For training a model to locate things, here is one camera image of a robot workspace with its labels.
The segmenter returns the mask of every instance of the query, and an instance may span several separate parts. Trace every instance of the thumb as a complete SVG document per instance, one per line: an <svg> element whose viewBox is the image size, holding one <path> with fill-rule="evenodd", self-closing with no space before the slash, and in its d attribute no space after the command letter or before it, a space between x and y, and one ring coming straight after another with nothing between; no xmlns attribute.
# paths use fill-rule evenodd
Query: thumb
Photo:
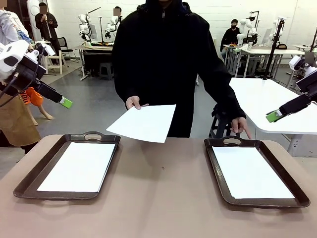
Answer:
<svg viewBox="0 0 317 238"><path fill-rule="evenodd" d="M239 132L238 120L236 119L232 120L231 124L232 124L232 129L234 133L238 133Z"/></svg>
<svg viewBox="0 0 317 238"><path fill-rule="evenodd" d="M141 109L140 103L139 103L139 99L133 98L132 99L134 106L136 107L136 109Z"/></svg>

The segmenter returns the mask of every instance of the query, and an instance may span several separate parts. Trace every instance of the stack of paper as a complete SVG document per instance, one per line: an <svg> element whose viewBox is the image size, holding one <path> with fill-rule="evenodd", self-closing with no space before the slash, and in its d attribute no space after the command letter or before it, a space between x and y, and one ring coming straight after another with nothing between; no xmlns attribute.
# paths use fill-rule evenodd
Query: stack of paper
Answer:
<svg viewBox="0 0 317 238"><path fill-rule="evenodd" d="M99 192L114 147L71 142L37 191Z"/></svg>
<svg viewBox="0 0 317 238"><path fill-rule="evenodd" d="M129 138L164 143L176 105L148 106L128 110L107 131Z"/></svg>
<svg viewBox="0 0 317 238"><path fill-rule="evenodd" d="M256 148L212 148L236 199L295 198Z"/></svg>

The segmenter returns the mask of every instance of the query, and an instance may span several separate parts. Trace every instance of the green object on table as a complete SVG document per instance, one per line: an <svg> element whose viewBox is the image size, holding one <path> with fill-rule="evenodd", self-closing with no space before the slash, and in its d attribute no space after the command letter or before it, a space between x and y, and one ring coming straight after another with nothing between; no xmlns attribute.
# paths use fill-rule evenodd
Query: green object on table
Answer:
<svg viewBox="0 0 317 238"><path fill-rule="evenodd" d="M284 116L280 115L279 110L266 114L266 119L269 122L277 122L278 120L282 119Z"/></svg>
<svg viewBox="0 0 317 238"><path fill-rule="evenodd" d="M68 100L67 98L63 97L60 104L69 109L73 105L73 102L71 100Z"/></svg>

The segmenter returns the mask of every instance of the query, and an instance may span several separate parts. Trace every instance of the black tray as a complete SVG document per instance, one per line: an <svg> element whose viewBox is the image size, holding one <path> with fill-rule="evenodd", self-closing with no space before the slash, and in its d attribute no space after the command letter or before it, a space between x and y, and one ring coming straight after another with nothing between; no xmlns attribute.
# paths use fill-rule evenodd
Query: black tray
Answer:
<svg viewBox="0 0 317 238"><path fill-rule="evenodd" d="M308 207L310 205L311 202L308 197L262 141L243 140L236 136L228 136L223 139L206 139L205 146L208 151L221 195L227 203L231 205L260 208L299 208ZM225 177L212 149L212 147L222 146L255 147L268 162L268 164L273 168L276 174L282 179L284 184L294 195L295 199L235 199L233 196L231 196L230 190L225 181Z"/></svg>
<svg viewBox="0 0 317 238"><path fill-rule="evenodd" d="M98 135L101 139L87 139L88 135ZM20 198L33 198L42 200L90 200L98 196L98 192L48 192L37 191L38 187L42 184L47 175L54 168L59 161L67 147L71 142L80 143L101 143L101 144L115 144L110 163L106 169L106 173L112 163L114 154L120 142L120 136L109 136L99 132L91 131L81 135L64 135L52 147L52 149L40 160L40 162L29 172L29 174L21 181L15 188L13 194Z"/></svg>

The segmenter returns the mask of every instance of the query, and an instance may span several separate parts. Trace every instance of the standing person in black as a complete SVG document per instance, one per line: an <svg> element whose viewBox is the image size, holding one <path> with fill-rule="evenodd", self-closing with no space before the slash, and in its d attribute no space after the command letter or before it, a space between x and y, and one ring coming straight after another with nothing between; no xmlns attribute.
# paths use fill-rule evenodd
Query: standing person in black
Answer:
<svg viewBox="0 0 317 238"><path fill-rule="evenodd" d="M187 50L189 36L195 36L192 51ZM127 109L176 104L168 137L190 137L199 74L205 90L228 113L232 130L245 130L251 138L209 24L184 7L182 0L147 0L139 6L120 24L112 57L115 89Z"/></svg>
<svg viewBox="0 0 317 238"><path fill-rule="evenodd" d="M56 55L59 56L60 45L55 31L55 28L58 27L57 21L53 14L47 11L47 5L44 2L41 2L39 6L40 13L35 16L36 27L40 30L42 37L51 42ZM57 61L52 59L52 63L57 64Z"/></svg>
<svg viewBox="0 0 317 238"><path fill-rule="evenodd" d="M229 28L226 33L223 35L221 46L220 46L220 52L221 56L225 60L226 54L227 54L227 47L224 47L223 45L230 45L230 44L238 44L237 35L240 34L240 29L237 27L238 20L233 19L231 21L231 28Z"/></svg>

